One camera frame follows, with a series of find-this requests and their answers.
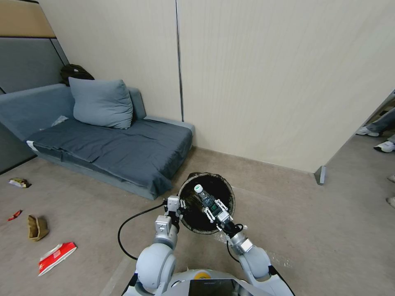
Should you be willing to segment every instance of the black trash bin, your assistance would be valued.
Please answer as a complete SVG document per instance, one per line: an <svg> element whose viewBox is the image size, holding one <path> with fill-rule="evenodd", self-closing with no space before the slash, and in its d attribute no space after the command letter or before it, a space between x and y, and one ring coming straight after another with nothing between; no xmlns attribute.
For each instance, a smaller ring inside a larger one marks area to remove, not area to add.
<svg viewBox="0 0 395 296"><path fill-rule="evenodd" d="M182 219L182 224L189 230L199 234L213 234L219 230L215 223L210 223L204 213L202 204L199 197L194 191L194 187L200 184L203 189L220 199L223 204L228 208L228 212L233 216L235 212L235 195L230 184L218 174L213 173L191 173L188 179L181 186L178 196L185 200L186 211Z"/></svg>

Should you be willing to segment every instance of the gray blanket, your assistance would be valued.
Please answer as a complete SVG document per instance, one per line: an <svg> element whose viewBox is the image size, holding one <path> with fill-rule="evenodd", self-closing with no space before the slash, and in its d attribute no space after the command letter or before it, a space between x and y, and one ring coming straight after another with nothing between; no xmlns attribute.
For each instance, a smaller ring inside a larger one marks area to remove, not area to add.
<svg viewBox="0 0 395 296"><path fill-rule="evenodd" d="M128 129L112 129L68 119L27 140L69 153L160 195L172 188L170 178L188 154L192 132L150 120L137 120Z"/></svg>

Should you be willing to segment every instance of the gray wall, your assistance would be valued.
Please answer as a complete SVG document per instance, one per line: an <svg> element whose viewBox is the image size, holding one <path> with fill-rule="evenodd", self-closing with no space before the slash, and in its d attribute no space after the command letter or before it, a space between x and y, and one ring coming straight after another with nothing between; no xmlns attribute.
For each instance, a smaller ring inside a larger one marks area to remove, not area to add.
<svg viewBox="0 0 395 296"><path fill-rule="evenodd" d="M68 61L57 39L0 37L0 99L3 93L58 83L64 64ZM33 156L0 123L0 173Z"/></svg>

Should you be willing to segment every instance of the black backpack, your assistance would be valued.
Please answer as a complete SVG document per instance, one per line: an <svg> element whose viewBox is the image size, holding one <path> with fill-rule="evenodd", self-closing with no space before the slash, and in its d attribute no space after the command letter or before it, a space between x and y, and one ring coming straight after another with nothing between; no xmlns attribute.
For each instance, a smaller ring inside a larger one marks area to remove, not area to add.
<svg viewBox="0 0 395 296"><path fill-rule="evenodd" d="M63 66L60 70L60 76L62 77L62 81L60 83L64 83L67 86L70 86L69 77L95 80L93 76L90 75L83 67L74 64L67 64Z"/></svg>

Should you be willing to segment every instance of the floor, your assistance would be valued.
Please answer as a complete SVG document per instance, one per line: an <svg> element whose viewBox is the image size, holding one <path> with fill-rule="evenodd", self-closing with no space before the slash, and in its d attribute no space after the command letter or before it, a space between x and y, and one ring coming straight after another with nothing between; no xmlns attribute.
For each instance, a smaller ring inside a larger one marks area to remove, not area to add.
<svg viewBox="0 0 395 296"><path fill-rule="evenodd" d="M386 176L395 154L372 149L382 139L355 136L328 164L322 187L309 173L193 148L173 179L176 193L189 173L225 177L236 195L235 219L267 250L273 265L300 295L395 295L395 194ZM22 177L33 185L7 184ZM1 295L120 295L135 268L116 234L129 216L160 201L149 201L42 159L0 176ZM17 219L7 218L22 209ZM125 248L138 255L154 236L161 210L124 227ZM28 214L43 215L51 232L39 242L27 238ZM37 277L39 258L57 244L78 249ZM181 227L177 271L211 268L243 277L223 238Z"/></svg>

